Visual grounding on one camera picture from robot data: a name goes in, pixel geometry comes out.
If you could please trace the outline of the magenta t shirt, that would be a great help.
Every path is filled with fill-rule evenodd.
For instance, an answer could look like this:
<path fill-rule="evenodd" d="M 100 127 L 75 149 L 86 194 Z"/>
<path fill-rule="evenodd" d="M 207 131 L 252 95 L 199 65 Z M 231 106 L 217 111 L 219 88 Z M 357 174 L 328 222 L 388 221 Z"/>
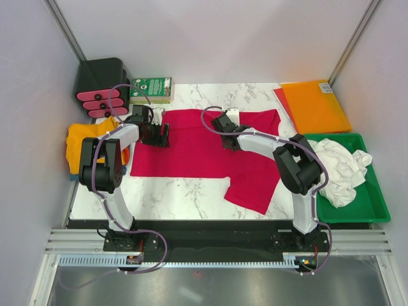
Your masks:
<path fill-rule="evenodd" d="M 230 179 L 224 199 L 265 214 L 280 179 L 275 161 L 253 152 L 227 150 L 207 128 L 220 113 L 198 109 L 167 111 L 168 148 L 135 145 L 132 177 Z"/>

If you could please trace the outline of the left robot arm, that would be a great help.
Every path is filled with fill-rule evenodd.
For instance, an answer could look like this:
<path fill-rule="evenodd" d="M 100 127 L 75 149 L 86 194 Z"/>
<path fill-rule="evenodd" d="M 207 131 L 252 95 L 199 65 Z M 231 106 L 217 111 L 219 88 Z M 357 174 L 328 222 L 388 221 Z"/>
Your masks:
<path fill-rule="evenodd" d="M 117 241 L 127 251 L 139 246 L 140 236 L 120 188 L 124 175 L 122 151 L 137 142 L 168 148 L 170 125 L 163 123 L 164 114 L 162 107 L 134 105 L 132 114 L 115 129 L 82 141 L 79 182 L 98 198 L 109 228 L 121 231 Z"/>

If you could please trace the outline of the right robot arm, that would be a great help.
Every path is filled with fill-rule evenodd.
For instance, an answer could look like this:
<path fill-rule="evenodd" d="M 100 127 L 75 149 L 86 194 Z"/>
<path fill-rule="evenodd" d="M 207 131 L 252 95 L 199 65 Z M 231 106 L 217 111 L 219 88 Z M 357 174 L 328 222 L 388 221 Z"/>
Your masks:
<path fill-rule="evenodd" d="M 323 166 L 306 137 L 297 134 L 285 139 L 262 133 L 248 125 L 237 125 L 226 112 L 211 120 L 223 147 L 252 152 L 275 161 L 280 179 L 293 198 L 293 246 L 306 251 L 319 234 L 316 193 Z"/>

